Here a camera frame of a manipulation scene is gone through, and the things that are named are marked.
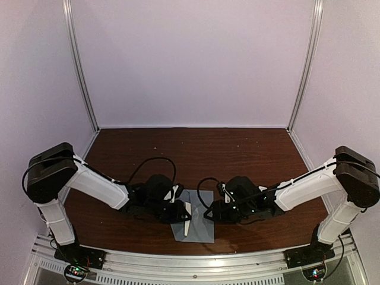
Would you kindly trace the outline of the aluminium frame post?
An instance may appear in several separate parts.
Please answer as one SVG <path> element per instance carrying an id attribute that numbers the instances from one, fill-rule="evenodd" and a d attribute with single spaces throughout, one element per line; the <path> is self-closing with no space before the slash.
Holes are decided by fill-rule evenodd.
<path id="1" fill-rule="evenodd" d="M 62 7 L 63 7 L 63 14 L 64 14 L 65 23 L 66 23 L 66 29 L 68 33 L 69 45 L 70 45 L 72 59 L 74 63 L 74 71 L 77 76 L 77 81 L 80 88 L 81 96 L 84 101 L 85 110 L 88 115 L 92 130 L 94 132 L 98 132 L 100 128 L 97 123 L 97 119 L 95 116 L 91 98 L 88 92 L 83 65 L 81 62 L 80 51 L 79 51 L 76 32 L 75 32 L 75 24 L 74 24 L 74 17 L 72 13 L 71 1 L 63 0 Z"/>
<path id="2" fill-rule="evenodd" d="M 291 133 L 295 127 L 296 120 L 297 120 L 297 117 L 302 105 L 302 101 L 306 93 L 307 84 L 308 84 L 309 77 L 311 74 L 312 63 L 315 57 L 315 52 L 318 45 L 320 31 L 321 31 L 323 12 L 324 12 L 324 1 L 315 0 L 313 11 L 312 11 L 311 29 L 309 33 L 309 40 L 308 40 L 308 46 L 306 50 L 305 61 L 303 64 L 300 83 L 299 83 L 297 94 L 296 94 L 296 100 L 294 102 L 292 114 L 287 126 L 287 131 L 289 133 Z"/>

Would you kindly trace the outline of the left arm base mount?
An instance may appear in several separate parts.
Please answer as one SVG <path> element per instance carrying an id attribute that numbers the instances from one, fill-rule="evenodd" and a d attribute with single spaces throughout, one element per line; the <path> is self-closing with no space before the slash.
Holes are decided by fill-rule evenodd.
<path id="1" fill-rule="evenodd" d="M 54 258 L 64 261 L 64 278 L 69 284 L 78 284 L 84 281 L 91 270 L 101 270 L 105 259 L 105 251 L 81 246 L 79 241 L 69 245 L 60 245 L 56 239 L 50 241 L 55 250 Z"/>

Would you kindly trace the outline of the grey-blue envelope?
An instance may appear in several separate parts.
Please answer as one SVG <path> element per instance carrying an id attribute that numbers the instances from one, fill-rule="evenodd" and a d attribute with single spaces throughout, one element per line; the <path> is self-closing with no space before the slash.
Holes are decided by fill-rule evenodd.
<path id="1" fill-rule="evenodd" d="M 200 202 L 197 191 L 184 190 L 180 199 L 191 204 L 191 216 L 188 234 L 185 236 L 185 222 L 171 224 L 172 233 L 177 242 L 214 243 L 214 222 L 204 218 L 206 208 Z"/>

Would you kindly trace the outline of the right aluminium frame post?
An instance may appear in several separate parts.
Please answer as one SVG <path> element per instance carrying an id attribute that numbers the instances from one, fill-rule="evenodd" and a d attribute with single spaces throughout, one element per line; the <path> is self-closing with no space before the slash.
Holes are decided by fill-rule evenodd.
<path id="1" fill-rule="evenodd" d="M 287 126 L 287 131 L 289 133 L 291 133 L 295 127 L 296 120 L 297 120 L 297 117 L 302 105 L 302 101 L 306 93 L 307 84 L 308 84 L 309 77 L 311 74 L 312 63 L 315 57 L 315 52 L 318 45 L 320 31 L 321 31 L 323 12 L 324 12 L 324 1 L 315 0 L 313 11 L 312 11 L 311 29 L 309 33 L 309 40 L 308 40 L 308 46 L 306 50 L 305 61 L 303 64 L 300 83 L 299 83 L 297 94 L 296 94 L 296 100 L 294 102 L 292 114 Z"/>

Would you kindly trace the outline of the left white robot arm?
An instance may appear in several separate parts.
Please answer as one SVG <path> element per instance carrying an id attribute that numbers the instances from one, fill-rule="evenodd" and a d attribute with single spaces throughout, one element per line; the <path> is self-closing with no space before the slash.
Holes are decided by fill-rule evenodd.
<path id="1" fill-rule="evenodd" d="M 73 264 L 86 255 L 77 244 L 77 235 L 59 194 L 65 189 L 80 191 L 114 210 L 141 207 L 162 223 L 183 223 L 188 235 L 192 219 L 191 203 L 180 199 L 184 187 L 162 174 L 146 182 L 133 184 L 116 180 L 91 167 L 74 153 L 73 146 L 62 142 L 32 157 L 21 178 L 23 192 L 36 205 L 45 224 L 53 233 L 63 255 Z"/>

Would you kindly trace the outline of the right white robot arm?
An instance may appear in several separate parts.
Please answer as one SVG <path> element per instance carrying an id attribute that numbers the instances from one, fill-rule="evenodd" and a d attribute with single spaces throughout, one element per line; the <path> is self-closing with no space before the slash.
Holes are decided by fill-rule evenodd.
<path id="1" fill-rule="evenodd" d="M 206 208 L 204 218 L 224 223 L 240 223 L 250 216 L 259 220 L 277 217 L 315 198 L 341 192 L 343 199 L 319 225 L 304 256 L 317 262 L 327 248 L 350 226 L 359 213 L 379 202 L 379 173 L 368 158 L 346 146 L 324 164 L 297 178 L 264 187 L 246 176 L 218 182 L 221 199 Z"/>

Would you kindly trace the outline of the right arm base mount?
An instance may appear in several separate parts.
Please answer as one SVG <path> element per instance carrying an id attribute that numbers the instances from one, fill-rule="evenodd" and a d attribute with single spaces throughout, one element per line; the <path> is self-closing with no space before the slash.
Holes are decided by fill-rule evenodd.
<path id="1" fill-rule="evenodd" d="M 307 281 L 319 282 L 327 275 L 326 260 L 335 257 L 333 245 L 318 241 L 284 252 L 288 269 L 301 267 Z"/>

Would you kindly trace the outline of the front aluminium rail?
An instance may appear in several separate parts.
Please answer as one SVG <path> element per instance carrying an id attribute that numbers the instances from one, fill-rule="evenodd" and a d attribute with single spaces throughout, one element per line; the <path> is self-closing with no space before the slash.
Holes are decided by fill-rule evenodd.
<path id="1" fill-rule="evenodd" d="M 37 235 L 21 284 L 69 284 L 67 263 L 54 258 L 51 237 Z M 342 237 L 344 258 L 323 282 L 308 281 L 306 268 L 289 268 L 284 251 L 245 254 L 151 255 L 105 251 L 103 268 L 78 284 L 369 284 L 351 234 Z"/>

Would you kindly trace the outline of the ornate bordered paper sheet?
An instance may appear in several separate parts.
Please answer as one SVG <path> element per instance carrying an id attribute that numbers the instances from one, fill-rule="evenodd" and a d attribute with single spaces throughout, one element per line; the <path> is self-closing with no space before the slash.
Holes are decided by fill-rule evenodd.
<path id="1" fill-rule="evenodd" d="M 189 233 L 189 227 L 190 227 L 190 222 L 191 222 L 191 214 L 192 214 L 192 208 L 191 208 L 191 203 L 190 202 L 185 202 L 185 210 L 186 210 L 186 217 L 185 217 L 185 222 L 184 222 L 184 236 L 187 237 Z"/>

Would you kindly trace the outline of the left aluminium frame post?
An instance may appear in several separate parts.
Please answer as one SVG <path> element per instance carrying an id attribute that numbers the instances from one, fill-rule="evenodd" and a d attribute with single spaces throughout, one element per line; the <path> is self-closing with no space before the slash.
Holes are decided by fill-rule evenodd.
<path id="1" fill-rule="evenodd" d="M 79 51 L 76 32 L 75 32 L 75 24 L 74 24 L 74 17 L 72 13 L 71 1 L 63 0 L 62 7 L 63 7 L 63 14 L 64 14 L 65 23 L 66 23 L 66 29 L 68 33 L 69 45 L 70 45 L 72 59 L 74 63 L 74 71 L 77 76 L 77 81 L 80 88 L 81 96 L 84 101 L 85 110 L 88 115 L 92 130 L 94 132 L 98 132 L 100 128 L 97 123 L 97 119 L 95 116 L 91 98 L 88 92 L 83 65 L 81 62 L 80 51 Z"/>

